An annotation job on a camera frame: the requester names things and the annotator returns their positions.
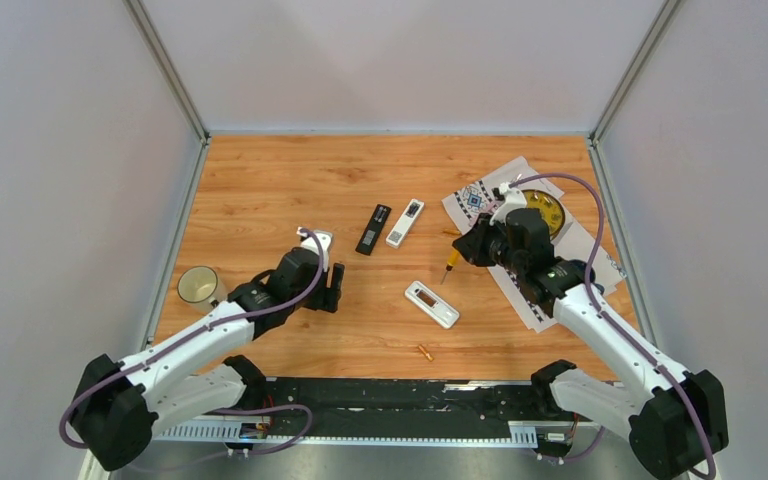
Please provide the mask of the black remote control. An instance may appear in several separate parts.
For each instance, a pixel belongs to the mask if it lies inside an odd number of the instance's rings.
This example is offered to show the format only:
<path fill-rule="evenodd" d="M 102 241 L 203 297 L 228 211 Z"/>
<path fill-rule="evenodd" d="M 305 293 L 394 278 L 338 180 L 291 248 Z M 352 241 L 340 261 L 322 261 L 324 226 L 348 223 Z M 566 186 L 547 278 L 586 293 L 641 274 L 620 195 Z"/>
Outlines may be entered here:
<path fill-rule="evenodd" d="M 389 206 L 378 204 L 364 228 L 355 251 L 359 254 L 370 256 L 386 224 L 392 209 Z"/>

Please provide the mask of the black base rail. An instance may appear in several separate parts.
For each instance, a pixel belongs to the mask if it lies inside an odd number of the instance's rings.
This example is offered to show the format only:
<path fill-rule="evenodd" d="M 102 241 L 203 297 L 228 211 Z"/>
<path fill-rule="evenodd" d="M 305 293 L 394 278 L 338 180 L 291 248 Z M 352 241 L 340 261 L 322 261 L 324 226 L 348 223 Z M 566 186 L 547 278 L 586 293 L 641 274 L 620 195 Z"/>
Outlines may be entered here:
<path fill-rule="evenodd" d="M 528 382 L 277 377 L 262 380 L 237 410 L 272 408 L 268 433 L 308 438 L 502 439 L 522 421 L 572 427 L 549 413 Z"/>

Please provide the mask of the yellow round plate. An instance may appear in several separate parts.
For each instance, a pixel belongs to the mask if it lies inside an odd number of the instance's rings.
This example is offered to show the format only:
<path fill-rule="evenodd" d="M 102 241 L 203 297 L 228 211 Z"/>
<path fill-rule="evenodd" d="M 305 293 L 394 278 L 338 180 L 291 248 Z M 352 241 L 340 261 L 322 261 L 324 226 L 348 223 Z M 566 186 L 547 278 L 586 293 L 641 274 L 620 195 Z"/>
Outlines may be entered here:
<path fill-rule="evenodd" d="M 567 215 L 562 203 L 550 193 L 542 190 L 527 189 L 522 191 L 526 207 L 539 211 L 541 218 L 548 225 L 549 236 L 554 240 L 563 230 Z"/>

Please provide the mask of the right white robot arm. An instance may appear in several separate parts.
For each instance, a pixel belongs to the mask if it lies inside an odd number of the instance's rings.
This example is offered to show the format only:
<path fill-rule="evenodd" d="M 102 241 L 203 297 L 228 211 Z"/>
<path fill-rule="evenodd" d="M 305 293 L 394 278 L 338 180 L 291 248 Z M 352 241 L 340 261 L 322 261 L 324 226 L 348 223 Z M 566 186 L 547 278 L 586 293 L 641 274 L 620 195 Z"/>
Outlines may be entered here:
<path fill-rule="evenodd" d="M 657 479 L 673 479 L 729 444 L 722 383 L 708 370 L 691 372 L 649 343 L 601 296 L 582 260 L 554 252 L 549 227 L 532 208 L 502 221 L 482 213 L 453 248 L 469 264 L 501 267 L 520 294 L 563 325 L 618 376 L 614 387 L 567 360 L 536 371 L 530 404 L 546 419 L 582 415 L 628 441 L 639 463 Z"/>

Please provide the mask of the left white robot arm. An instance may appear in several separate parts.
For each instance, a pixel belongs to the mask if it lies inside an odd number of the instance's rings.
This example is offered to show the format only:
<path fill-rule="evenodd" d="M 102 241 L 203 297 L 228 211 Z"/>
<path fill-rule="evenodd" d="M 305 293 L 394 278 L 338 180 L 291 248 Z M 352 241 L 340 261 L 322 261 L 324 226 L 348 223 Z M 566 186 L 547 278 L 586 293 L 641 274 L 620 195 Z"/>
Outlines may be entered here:
<path fill-rule="evenodd" d="M 336 311 L 344 267 L 329 262 L 331 239 L 319 231 L 299 233 L 301 243 L 276 268 L 238 285 L 182 331 L 120 360 L 102 354 L 90 361 L 59 421 L 62 441 L 115 471 L 156 435 L 200 415 L 279 412 L 268 400 L 264 375 L 232 352 L 301 308 Z"/>

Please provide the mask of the short white remote control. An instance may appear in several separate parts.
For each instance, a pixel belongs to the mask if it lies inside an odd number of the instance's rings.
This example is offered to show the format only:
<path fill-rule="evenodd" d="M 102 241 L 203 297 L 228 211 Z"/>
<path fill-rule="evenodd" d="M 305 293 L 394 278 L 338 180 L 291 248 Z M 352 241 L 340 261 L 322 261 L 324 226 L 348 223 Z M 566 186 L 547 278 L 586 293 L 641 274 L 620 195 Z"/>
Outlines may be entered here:
<path fill-rule="evenodd" d="M 413 281 L 404 291 L 405 297 L 443 329 L 452 328 L 460 312 L 420 281 Z"/>

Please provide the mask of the dark blue cup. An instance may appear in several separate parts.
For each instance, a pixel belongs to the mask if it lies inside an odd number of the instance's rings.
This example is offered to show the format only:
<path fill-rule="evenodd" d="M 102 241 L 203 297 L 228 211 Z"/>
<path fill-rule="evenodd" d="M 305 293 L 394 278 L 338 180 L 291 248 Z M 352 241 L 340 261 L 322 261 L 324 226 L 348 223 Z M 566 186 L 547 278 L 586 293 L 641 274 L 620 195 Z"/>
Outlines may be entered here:
<path fill-rule="evenodd" d="M 588 263 L 583 260 L 573 260 L 573 263 L 579 268 L 583 276 L 586 276 L 590 281 L 590 284 L 596 289 L 600 295 L 605 294 L 605 288 L 603 285 L 596 281 L 596 272 L 593 268 L 588 269 Z"/>

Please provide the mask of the beige mug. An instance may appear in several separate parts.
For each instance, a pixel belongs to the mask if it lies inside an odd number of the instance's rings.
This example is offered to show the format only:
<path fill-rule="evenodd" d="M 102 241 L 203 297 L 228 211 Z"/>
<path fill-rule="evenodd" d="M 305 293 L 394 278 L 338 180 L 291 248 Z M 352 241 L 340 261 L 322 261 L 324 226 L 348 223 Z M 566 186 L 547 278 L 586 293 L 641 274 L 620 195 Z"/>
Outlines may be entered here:
<path fill-rule="evenodd" d="M 178 297 L 201 314 L 210 313 L 228 296 L 228 290 L 218 272 L 208 266 L 186 270 L 178 280 Z"/>

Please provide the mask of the long white remote control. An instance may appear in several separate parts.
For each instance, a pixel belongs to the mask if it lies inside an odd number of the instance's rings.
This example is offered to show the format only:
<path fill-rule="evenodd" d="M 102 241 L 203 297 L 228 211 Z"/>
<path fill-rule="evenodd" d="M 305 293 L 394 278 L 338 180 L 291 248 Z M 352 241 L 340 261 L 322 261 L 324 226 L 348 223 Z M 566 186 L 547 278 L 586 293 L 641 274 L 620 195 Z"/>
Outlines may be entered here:
<path fill-rule="evenodd" d="M 396 249 L 401 246 L 424 207 L 425 203 L 418 199 L 408 203 L 385 239 L 388 246 Z"/>

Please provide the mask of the yellow handled screwdriver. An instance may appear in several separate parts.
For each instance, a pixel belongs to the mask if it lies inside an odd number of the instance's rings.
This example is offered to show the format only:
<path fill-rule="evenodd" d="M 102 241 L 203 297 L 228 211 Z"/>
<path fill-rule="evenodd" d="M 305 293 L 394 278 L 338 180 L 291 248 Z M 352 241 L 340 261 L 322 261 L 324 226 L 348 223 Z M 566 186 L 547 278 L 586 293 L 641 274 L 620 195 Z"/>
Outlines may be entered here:
<path fill-rule="evenodd" d="M 454 267 L 457 265 L 459 259 L 461 258 L 460 253 L 457 249 L 452 249 L 451 253 L 449 254 L 445 267 L 444 272 L 440 280 L 440 284 L 444 284 L 449 273 L 454 269 Z"/>

